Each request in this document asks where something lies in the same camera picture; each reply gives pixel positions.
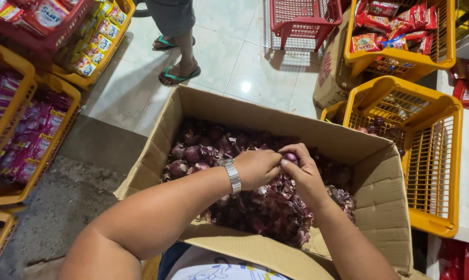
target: tiled floor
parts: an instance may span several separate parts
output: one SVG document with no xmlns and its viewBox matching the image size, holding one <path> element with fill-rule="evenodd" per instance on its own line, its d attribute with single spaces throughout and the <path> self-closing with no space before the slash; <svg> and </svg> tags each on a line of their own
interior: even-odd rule
<svg viewBox="0 0 469 280">
<path fill-rule="evenodd" d="M 199 77 L 183 84 L 310 118 L 321 52 L 313 40 L 288 39 L 285 51 L 270 31 L 269 0 L 195 0 L 194 54 Z M 116 57 L 82 114 L 148 136 L 171 87 L 158 74 L 180 59 L 179 49 L 154 51 L 160 35 L 151 17 L 133 18 Z"/>
</svg>

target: gray shorts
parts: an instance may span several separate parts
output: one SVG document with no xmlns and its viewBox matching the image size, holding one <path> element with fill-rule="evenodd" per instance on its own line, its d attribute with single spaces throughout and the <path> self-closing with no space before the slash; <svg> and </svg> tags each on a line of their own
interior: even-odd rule
<svg viewBox="0 0 469 280">
<path fill-rule="evenodd" d="M 164 36 L 188 33 L 195 24 L 193 0 L 146 0 L 146 6 Z"/>
</svg>

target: white shirt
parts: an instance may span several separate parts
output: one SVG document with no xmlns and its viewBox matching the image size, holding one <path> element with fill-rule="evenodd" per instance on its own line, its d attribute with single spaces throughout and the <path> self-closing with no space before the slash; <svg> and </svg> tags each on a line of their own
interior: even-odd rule
<svg viewBox="0 0 469 280">
<path fill-rule="evenodd" d="M 166 280 L 290 280 L 262 265 L 191 246 L 177 260 Z"/>
</svg>

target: person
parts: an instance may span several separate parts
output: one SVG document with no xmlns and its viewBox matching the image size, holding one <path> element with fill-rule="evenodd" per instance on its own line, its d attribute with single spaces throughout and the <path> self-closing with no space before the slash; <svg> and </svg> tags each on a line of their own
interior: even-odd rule
<svg viewBox="0 0 469 280">
<path fill-rule="evenodd" d="M 177 85 L 200 75 L 202 70 L 193 55 L 193 26 L 196 20 L 193 0 L 145 0 L 145 3 L 162 33 L 153 47 L 156 50 L 178 47 L 181 51 L 179 63 L 167 67 L 158 75 L 160 82 L 164 85 Z"/>
<path fill-rule="evenodd" d="M 282 159 L 281 154 L 287 152 L 299 158 L 300 167 Z M 316 163 L 304 144 L 286 146 L 278 153 L 244 151 L 235 158 L 233 165 L 242 190 L 268 184 L 281 169 L 292 176 L 297 192 L 315 215 L 342 280 L 400 279 L 328 195 Z M 246 273 L 268 271 L 263 267 L 249 271 L 243 268 L 243 260 L 176 243 L 195 217 L 232 190 L 226 169 L 218 166 L 129 196 L 102 213 L 79 234 L 58 279 L 140 279 L 140 260 L 151 259 L 163 251 L 159 279 L 251 279 Z M 188 248 L 177 256 L 174 252 L 168 254 L 170 250 L 166 249 L 171 246 Z M 270 278 L 287 279 L 280 274 Z"/>
</svg>

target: hand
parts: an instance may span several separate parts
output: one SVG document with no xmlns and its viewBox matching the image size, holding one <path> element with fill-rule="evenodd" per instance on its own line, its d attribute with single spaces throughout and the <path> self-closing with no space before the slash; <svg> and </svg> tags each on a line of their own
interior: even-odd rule
<svg viewBox="0 0 469 280">
<path fill-rule="evenodd" d="M 311 205 L 321 207 L 330 199 L 325 184 L 319 174 L 316 162 L 309 155 L 309 151 L 303 143 L 288 145 L 278 151 L 281 154 L 293 153 L 299 159 L 300 167 L 288 160 L 281 160 L 281 168 L 285 170 L 295 181 L 297 191 L 302 199 L 311 208 Z"/>
<path fill-rule="evenodd" d="M 273 150 L 243 151 L 234 160 L 242 181 L 242 190 L 253 190 L 267 185 L 279 174 L 281 155 Z"/>
</svg>

